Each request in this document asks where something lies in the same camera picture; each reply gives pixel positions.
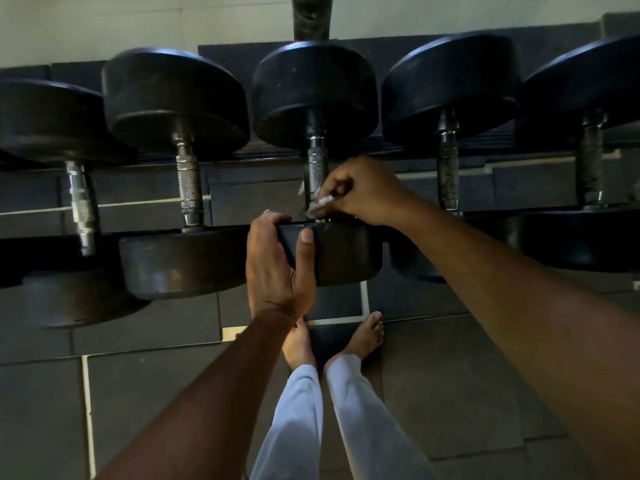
left hand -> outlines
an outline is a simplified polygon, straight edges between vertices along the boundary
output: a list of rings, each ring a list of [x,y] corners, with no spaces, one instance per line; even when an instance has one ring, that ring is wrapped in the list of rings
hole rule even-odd
[[[296,269],[291,268],[276,231],[276,224],[290,220],[268,209],[253,220],[246,245],[246,283],[252,317],[276,310],[288,315],[293,326],[314,302],[316,247],[313,231],[303,229],[296,245]]]

hand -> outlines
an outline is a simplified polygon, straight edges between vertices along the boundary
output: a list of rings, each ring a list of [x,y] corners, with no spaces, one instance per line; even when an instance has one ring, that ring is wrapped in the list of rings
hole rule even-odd
[[[336,199],[318,211],[316,218],[340,211],[372,225],[393,225],[398,211],[419,199],[384,164],[368,157],[349,159],[333,170],[317,199],[328,195]]]
[[[276,310],[288,315],[293,326],[314,302],[316,247],[313,231],[303,229],[296,245],[296,269],[291,268],[276,231],[277,223],[290,220],[268,209],[253,220],[246,244],[246,283],[252,317]]]

leg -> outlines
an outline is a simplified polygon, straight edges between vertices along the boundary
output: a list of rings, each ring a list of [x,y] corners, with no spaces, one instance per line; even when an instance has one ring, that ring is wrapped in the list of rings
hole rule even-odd
[[[319,478],[322,393],[309,332],[300,318],[282,346],[292,368],[255,460],[251,480]]]
[[[427,457],[360,373],[362,359],[382,343],[380,318],[375,312],[361,323],[343,352],[324,368],[351,473],[355,480],[436,479]]]

white cloth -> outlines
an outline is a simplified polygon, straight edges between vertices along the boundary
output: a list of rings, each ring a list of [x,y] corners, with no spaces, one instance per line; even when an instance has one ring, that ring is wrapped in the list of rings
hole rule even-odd
[[[326,373],[354,480],[434,480],[438,476],[369,381],[356,355]],[[287,381],[250,480],[317,480],[323,405],[317,371],[301,365]]]

forearm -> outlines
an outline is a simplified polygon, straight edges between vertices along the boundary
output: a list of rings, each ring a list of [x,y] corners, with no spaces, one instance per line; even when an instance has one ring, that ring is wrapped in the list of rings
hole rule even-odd
[[[240,478],[264,391],[292,326],[279,312],[258,314],[100,480]]]
[[[393,223],[540,396],[610,467],[640,474],[640,320],[430,203]]]

